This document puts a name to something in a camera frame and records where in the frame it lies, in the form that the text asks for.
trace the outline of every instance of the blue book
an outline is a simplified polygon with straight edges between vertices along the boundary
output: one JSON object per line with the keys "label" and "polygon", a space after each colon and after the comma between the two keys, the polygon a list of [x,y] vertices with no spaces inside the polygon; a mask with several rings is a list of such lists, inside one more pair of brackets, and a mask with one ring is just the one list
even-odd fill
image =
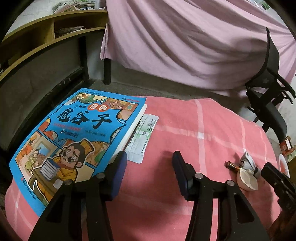
{"label": "blue book", "polygon": [[135,130],[145,100],[82,88],[32,130],[9,166],[38,216],[65,180],[81,182],[105,170]]}

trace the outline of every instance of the office chair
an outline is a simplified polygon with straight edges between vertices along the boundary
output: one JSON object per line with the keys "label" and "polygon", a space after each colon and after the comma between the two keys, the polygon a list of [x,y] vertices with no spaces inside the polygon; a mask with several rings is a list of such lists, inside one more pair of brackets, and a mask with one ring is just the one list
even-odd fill
{"label": "office chair", "polygon": [[[279,52],[272,42],[269,29],[266,28],[266,31],[267,50],[264,64],[260,71],[245,84],[247,88],[246,95],[251,103],[251,107],[248,107],[248,109],[257,116],[254,122],[262,121],[262,128],[265,132],[268,131],[269,127],[272,128],[279,142],[282,142],[286,138],[287,124],[276,106],[284,99],[288,99],[293,104],[286,91],[290,92],[294,99],[296,95],[289,83],[278,74]],[[261,94],[255,91],[254,87],[261,87],[267,90]]]}

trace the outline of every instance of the cartoon woman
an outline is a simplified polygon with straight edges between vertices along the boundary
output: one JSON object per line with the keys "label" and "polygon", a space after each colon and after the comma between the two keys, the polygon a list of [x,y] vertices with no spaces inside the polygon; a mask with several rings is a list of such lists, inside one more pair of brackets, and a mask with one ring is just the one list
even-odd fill
{"label": "cartoon woman", "polygon": [[25,167],[29,173],[31,173],[31,171],[33,170],[33,167],[35,167],[35,161],[37,160],[40,149],[41,149],[40,147],[36,149],[25,164]]}
{"label": "cartoon woman", "polygon": [[22,160],[22,158],[25,155],[29,155],[29,153],[33,150],[32,146],[34,145],[34,143],[36,141],[36,137],[37,137],[36,135],[32,136],[29,140],[29,143],[26,145],[26,147],[18,153],[18,155],[16,157],[17,164],[20,163],[20,161]]}

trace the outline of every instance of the wooden shelf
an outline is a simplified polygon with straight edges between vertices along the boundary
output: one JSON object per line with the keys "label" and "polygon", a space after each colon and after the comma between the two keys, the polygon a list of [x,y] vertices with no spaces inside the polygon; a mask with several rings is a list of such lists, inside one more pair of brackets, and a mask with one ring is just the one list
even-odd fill
{"label": "wooden shelf", "polygon": [[[7,67],[0,75],[0,86],[44,51],[75,37],[104,30],[107,20],[105,10],[71,11],[37,19],[7,34],[0,44],[0,63]],[[84,26],[86,29],[55,38],[55,30],[75,26]]]}

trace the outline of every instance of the comic book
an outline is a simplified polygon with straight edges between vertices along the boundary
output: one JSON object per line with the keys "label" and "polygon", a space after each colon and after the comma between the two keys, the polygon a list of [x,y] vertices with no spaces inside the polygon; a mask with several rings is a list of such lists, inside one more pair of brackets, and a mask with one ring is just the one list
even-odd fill
{"label": "comic book", "polygon": [[88,180],[105,170],[143,116],[145,100],[82,88],[38,124],[9,163],[38,216],[65,180]]}

